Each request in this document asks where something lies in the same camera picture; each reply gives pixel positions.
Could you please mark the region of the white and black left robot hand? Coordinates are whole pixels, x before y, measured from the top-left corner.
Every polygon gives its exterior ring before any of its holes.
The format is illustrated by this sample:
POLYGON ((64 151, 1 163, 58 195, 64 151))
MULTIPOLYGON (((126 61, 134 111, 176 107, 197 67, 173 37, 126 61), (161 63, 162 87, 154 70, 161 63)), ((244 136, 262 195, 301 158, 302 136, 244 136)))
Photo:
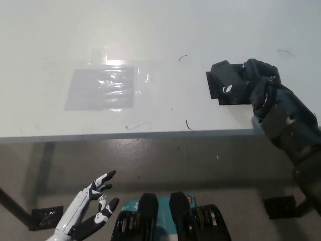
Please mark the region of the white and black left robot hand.
POLYGON ((105 173, 79 191, 48 240, 85 240, 100 230, 119 204, 119 198, 115 197, 107 201, 106 195, 102 193, 103 190, 112 188, 111 184, 105 182, 109 181, 115 173, 115 170, 105 173), (83 221, 91 201, 98 201, 98 212, 83 221))

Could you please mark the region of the dark right robot hand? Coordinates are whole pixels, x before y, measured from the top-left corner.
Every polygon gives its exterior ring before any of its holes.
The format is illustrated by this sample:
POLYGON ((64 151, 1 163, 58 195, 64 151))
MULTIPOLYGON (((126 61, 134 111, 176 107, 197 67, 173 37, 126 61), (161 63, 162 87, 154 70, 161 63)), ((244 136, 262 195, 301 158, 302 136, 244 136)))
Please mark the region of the dark right robot hand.
POLYGON ((242 64, 224 62, 222 93, 231 104, 244 104, 249 101, 256 85, 262 79, 280 82, 278 69, 268 63, 248 59, 242 64))

